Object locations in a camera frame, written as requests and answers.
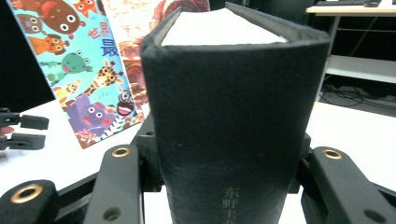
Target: cartoon illustration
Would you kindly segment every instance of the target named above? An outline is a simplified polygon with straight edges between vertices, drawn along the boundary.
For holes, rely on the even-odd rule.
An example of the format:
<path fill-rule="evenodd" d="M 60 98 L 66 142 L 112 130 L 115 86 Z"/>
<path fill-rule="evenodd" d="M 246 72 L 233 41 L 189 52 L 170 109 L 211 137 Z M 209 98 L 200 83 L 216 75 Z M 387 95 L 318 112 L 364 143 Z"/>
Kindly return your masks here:
<path fill-rule="evenodd" d="M 79 143 L 84 147 L 88 147 L 95 143 L 94 139 L 96 138 L 96 134 L 91 133 L 88 129 L 76 132 L 75 135 L 78 137 Z"/>
<path fill-rule="evenodd" d="M 59 72 L 57 74 L 48 74 L 47 78 L 50 81 L 50 85 L 53 86 L 56 83 L 58 83 L 60 80 L 62 80 L 67 74 L 76 74 L 80 72 L 91 72 L 92 67 L 87 66 L 88 63 L 90 63 L 90 60 L 88 58 L 82 58 L 82 51 L 78 50 L 75 53 L 68 53 L 64 58 L 62 59 L 61 63 L 56 63 L 56 62 L 49 62 L 49 63 L 40 63 L 42 66 L 54 66 L 54 65 L 61 65 L 62 66 L 62 72 Z"/>
<path fill-rule="evenodd" d="M 40 32 L 43 35 L 47 34 L 43 31 L 43 22 L 38 17 L 29 14 L 18 14 L 17 17 L 26 34 L 38 34 Z"/>
<path fill-rule="evenodd" d="M 108 138 L 109 136 L 119 132 L 122 128 L 122 123 L 126 121 L 126 117 L 132 113 L 136 113 L 134 107 L 134 97 L 129 90 L 124 90 L 119 95 L 119 102 L 117 103 L 117 117 L 102 134 L 101 139 Z"/>
<path fill-rule="evenodd" d="M 78 50 L 76 53 L 69 53 L 62 59 L 62 69 L 66 73 L 75 74 L 83 71 L 91 72 L 92 67 L 87 66 L 90 62 L 88 58 L 82 58 L 82 51 Z"/>
<path fill-rule="evenodd" d="M 140 121 L 101 1 L 5 1 L 82 148 Z"/>
<path fill-rule="evenodd" d="M 76 93 L 79 84 L 81 84 L 81 80 L 77 79 L 76 81 L 69 83 L 66 87 L 54 87 L 53 92 L 56 95 L 56 98 L 61 103 L 62 106 L 65 106 L 65 102 L 70 94 Z"/>
<path fill-rule="evenodd" d="M 35 55 L 40 55 L 45 52 L 60 55 L 66 52 L 65 46 L 69 46 L 69 42 L 62 41 L 58 35 L 47 35 L 44 39 L 29 36 L 29 41 L 35 51 Z"/>
<path fill-rule="evenodd" d="M 77 12 L 63 0 L 10 0 L 14 9 L 34 11 L 52 30 L 73 39 L 79 26 L 85 26 Z"/>
<path fill-rule="evenodd" d="M 9 0 L 15 10 L 37 11 L 47 0 Z"/>
<path fill-rule="evenodd" d="M 55 67 L 61 65 L 61 63 L 57 62 L 48 62 L 48 63 L 40 63 L 41 66 L 47 66 L 48 68 Z"/>
<path fill-rule="evenodd" d="M 75 133 L 85 129 L 97 136 L 102 135 L 116 118 L 114 114 L 107 114 L 102 103 L 92 104 L 87 94 L 78 96 L 76 101 L 66 108 L 66 113 Z"/>
<path fill-rule="evenodd" d="M 97 13 L 96 5 L 93 0 L 74 0 L 72 1 L 75 9 L 88 18 L 88 10 Z"/>
<path fill-rule="evenodd" d="M 91 95 L 94 91 L 101 87 L 106 87 L 112 85 L 116 82 L 122 83 L 123 80 L 121 78 L 117 78 L 117 75 L 122 76 L 123 72 L 114 71 L 113 66 L 114 62 L 109 63 L 108 59 L 105 59 L 105 66 L 103 66 L 96 77 L 93 79 L 91 86 L 84 91 L 85 94 Z"/>

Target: black cable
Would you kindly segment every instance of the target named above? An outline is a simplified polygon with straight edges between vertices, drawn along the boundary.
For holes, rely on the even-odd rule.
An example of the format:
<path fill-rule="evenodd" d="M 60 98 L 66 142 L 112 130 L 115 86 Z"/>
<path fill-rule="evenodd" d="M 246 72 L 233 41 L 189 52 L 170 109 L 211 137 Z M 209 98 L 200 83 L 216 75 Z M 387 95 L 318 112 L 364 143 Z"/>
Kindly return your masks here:
<path fill-rule="evenodd" d="M 324 101 L 326 101 L 326 103 L 329 105 L 337 105 L 337 106 L 342 106 L 342 107 L 352 107 L 352 106 L 361 104 L 361 102 L 357 102 L 356 104 L 353 104 L 353 105 L 339 105 L 339 104 L 335 104 L 335 103 L 331 102 L 330 100 L 326 99 L 326 97 L 324 97 L 323 95 L 320 95 L 320 98 L 323 99 Z"/>
<path fill-rule="evenodd" d="M 323 92 L 331 92 L 331 93 L 335 93 L 337 96 L 341 97 L 341 98 L 346 98 L 352 101 L 357 102 L 354 105 L 359 105 L 359 104 L 367 104 L 367 105 L 372 105 L 372 106 L 376 106 L 376 107 L 380 107 L 380 108 L 384 108 L 384 109 L 389 109 L 389 110 L 396 110 L 396 106 L 391 106 L 391 105 L 383 105 L 383 104 L 379 104 L 379 103 L 375 103 L 369 100 L 380 100 L 380 99 L 376 99 L 374 97 L 368 96 L 368 95 L 363 95 L 359 92 L 359 90 L 357 88 L 354 88 L 355 91 L 339 91 L 339 90 L 334 90 L 334 89 L 330 89 L 330 88 L 323 88 L 322 91 Z M 324 101 L 328 102 L 329 104 L 332 105 L 338 105 L 338 104 L 334 104 L 332 102 L 330 102 L 328 99 L 324 98 L 323 96 L 320 96 Z M 344 106 L 344 107 L 351 107 L 354 105 L 339 105 L 339 106 Z"/>

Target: metal mounting hole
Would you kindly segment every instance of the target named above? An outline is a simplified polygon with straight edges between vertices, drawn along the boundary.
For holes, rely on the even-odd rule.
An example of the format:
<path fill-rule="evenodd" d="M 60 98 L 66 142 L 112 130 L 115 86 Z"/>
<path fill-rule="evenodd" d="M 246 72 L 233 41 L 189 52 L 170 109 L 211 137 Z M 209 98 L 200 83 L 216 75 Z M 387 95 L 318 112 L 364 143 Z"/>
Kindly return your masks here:
<path fill-rule="evenodd" d="M 131 149 L 127 148 L 127 147 L 120 147 L 115 149 L 111 154 L 113 155 L 113 157 L 124 157 L 126 155 L 128 155 L 131 152 Z"/>
<path fill-rule="evenodd" d="M 364 210 L 364 215 L 376 223 L 386 223 L 387 220 L 379 213 L 373 210 Z"/>
<path fill-rule="evenodd" d="M 120 215 L 121 210 L 118 207 L 111 207 L 103 213 L 103 219 L 106 221 L 114 221 L 119 218 Z"/>
<path fill-rule="evenodd" d="M 43 187 L 37 184 L 31 184 L 19 189 L 11 197 L 13 203 L 26 203 L 33 200 L 43 191 Z"/>
<path fill-rule="evenodd" d="M 322 151 L 322 153 L 330 159 L 334 159 L 334 160 L 340 160 L 341 158 L 343 158 L 343 155 L 341 155 L 339 152 L 331 150 L 331 149 L 324 149 Z"/>

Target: brass screw hole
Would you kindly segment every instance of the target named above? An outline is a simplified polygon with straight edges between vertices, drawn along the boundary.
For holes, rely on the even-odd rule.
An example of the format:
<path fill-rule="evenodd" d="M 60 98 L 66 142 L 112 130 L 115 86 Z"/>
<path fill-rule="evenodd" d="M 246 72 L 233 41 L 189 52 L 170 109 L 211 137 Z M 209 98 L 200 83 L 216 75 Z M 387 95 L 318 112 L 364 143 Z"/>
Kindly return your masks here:
<path fill-rule="evenodd" d="M 131 149 L 127 148 L 127 147 L 120 147 L 115 149 L 111 154 L 113 155 L 113 157 L 124 157 L 126 155 L 128 155 L 131 152 Z"/>
<path fill-rule="evenodd" d="M 19 189 L 11 197 L 12 203 L 26 203 L 33 200 L 43 191 L 43 187 L 37 184 L 31 184 Z"/>
<path fill-rule="evenodd" d="M 331 149 L 324 149 L 322 151 L 322 153 L 330 159 L 334 159 L 334 160 L 340 160 L 341 158 L 343 158 L 343 155 L 341 155 L 339 152 L 331 150 Z"/>

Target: colorful book cover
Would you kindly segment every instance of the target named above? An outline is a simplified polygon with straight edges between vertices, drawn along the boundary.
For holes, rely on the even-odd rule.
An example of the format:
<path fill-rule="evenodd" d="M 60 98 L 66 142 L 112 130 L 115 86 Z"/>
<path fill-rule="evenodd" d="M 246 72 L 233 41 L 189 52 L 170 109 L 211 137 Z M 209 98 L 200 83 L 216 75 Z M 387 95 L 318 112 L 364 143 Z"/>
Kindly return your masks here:
<path fill-rule="evenodd" d="M 111 24 L 139 113 L 149 112 L 149 99 L 140 62 L 140 44 L 176 8 L 201 12 L 209 10 L 208 0 L 102 0 Z"/>
<path fill-rule="evenodd" d="M 82 148 L 140 121 L 100 1 L 8 4 Z"/>

